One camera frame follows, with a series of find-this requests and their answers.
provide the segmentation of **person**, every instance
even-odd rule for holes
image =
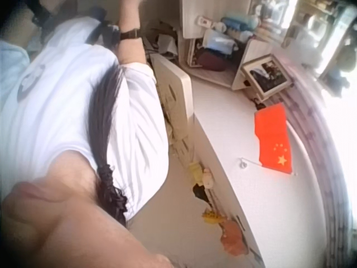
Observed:
[[[121,0],[123,33],[139,4]],[[141,38],[86,44],[99,24],[59,25],[4,102],[1,236],[28,266],[172,267],[126,229],[168,171],[153,71]]]

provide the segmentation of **black hair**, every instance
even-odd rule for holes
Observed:
[[[123,75],[123,70],[118,64],[114,64],[94,87],[88,112],[88,139],[93,158],[98,166],[98,203],[126,227],[124,212],[127,211],[128,198],[113,185],[113,170],[107,162],[110,129]]]

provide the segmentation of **wristwatch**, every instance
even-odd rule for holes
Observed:
[[[125,39],[138,39],[142,37],[141,30],[139,28],[130,30],[128,32],[121,32],[120,33],[120,40]]]

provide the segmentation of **red flag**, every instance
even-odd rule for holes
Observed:
[[[291,149],[284,106],[276,104],[255,113],[259,161],[263,167],[291,174]]]

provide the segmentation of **picture frame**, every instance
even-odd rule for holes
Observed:
[[[254,91],[261,102],[293,83],[286,69],[273,54],[244,63],[242,72],[250,83],[250,90]]]

